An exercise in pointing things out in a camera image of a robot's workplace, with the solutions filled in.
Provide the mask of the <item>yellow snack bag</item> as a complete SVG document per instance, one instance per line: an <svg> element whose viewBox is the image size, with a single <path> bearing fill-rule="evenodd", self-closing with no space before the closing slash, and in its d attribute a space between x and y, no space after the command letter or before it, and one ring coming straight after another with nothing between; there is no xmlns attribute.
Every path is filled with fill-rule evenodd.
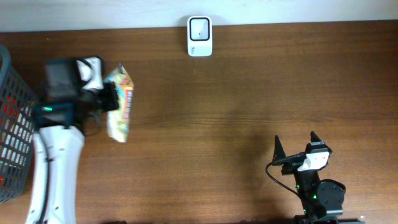
<svg viewBox="0 0 398 224"><path fill-rule="evenodd" d="M125 143L129 134L134 83L122 63L104 79L104 84L111 82L115 85L119 108L108 112L107 132L111 139Z"/></svg>

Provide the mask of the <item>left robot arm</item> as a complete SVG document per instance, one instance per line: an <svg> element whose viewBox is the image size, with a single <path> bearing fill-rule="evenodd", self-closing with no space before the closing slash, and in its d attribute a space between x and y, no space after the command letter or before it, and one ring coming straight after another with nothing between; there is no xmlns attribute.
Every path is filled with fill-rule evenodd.
<svg viewBox="0 0 398 224"><path fill-rule="evenodd" d="M119 108L116 87L104 82L104 61L93 55L45 63L34 104L34 182L27 223L76 223L76 182L85 123Z"/></svg>

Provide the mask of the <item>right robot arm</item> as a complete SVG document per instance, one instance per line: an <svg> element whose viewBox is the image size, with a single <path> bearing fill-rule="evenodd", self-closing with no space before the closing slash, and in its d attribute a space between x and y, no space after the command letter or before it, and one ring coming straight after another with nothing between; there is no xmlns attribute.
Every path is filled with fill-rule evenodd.
<svg viewBox="0 0 398 224"><path fill-rule="evenodd" d="M343 214L346 187L331 179L321 180L318 172L328 165L332 149L313 131L310 142L303 152L286 156L278 136L274 138L272 166L281 166L282 175L293 175L295 190L280 184L293 192L301 201L303 214L294 216L294 223L338 223Z"/></svg>

